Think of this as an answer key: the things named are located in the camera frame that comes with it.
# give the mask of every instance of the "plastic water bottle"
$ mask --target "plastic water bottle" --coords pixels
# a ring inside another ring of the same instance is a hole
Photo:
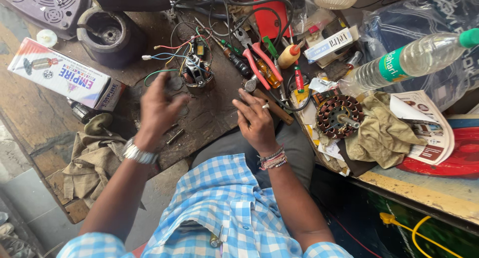
[[[374,61],[355,68],[341,81],[341,91],[353,96],[410,78],[437,72],[466,49],[479,45],[479,29],[422,37]]]

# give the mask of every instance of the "bottle label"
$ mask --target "bottle label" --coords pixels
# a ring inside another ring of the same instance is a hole
[[[383,57],[379,61],[379,72],[389,82],[401,82],[406,79],[413,78],[406,74],[399,64],[399,56],[404,47],[394,50]]]

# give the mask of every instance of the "man's arm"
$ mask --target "man's arm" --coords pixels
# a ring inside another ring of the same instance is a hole
[[[280,148],[274,136],[271,115],[266,102],[239,90],[249,107],[238,100],[233,105],[238,109],[238,125],[243,136],[261,157],[268,157]],[[334,238],[320,210],[297,179],[291,166],[286,163],[278,168],[268,169],[274,197],[284,223],[303,251],[314,243],[333,242]]]
[[[164,92],[168,78],[167,72],[160,73],[141,98],[141,129],[134,144],[142,151],[155,151],[161,136],[188,101],[188,96],[181,95],[168,102]],[[124,242],[135,221],[150,169],[151,165],[125,159],[88,212],[79,235],[103,232]]]

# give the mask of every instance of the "cardboard box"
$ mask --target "cardboard box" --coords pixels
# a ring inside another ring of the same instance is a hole
[[[126,85],[25,38],[8,70],[85,106],[113,111]]]
[[[312,64],[329,53],[335,52],[338,49],[345,47],[353,42],[353,37],[349,29],[344,28],[336,34],[319,42],[313,47],[304,51],[304,56],[308,59],[308,63]]]

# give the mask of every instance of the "silver wristwatch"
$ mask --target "silver wristwatch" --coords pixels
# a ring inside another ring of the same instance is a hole
[[[138,147],[133,144],[133,141],[135,141],[135,137],[130,138],[124,145],[123,157],[134,160],[136,163],[140,164],[154,164],[156,162],[156,159],[158,158],[158,154],[138,149]]]

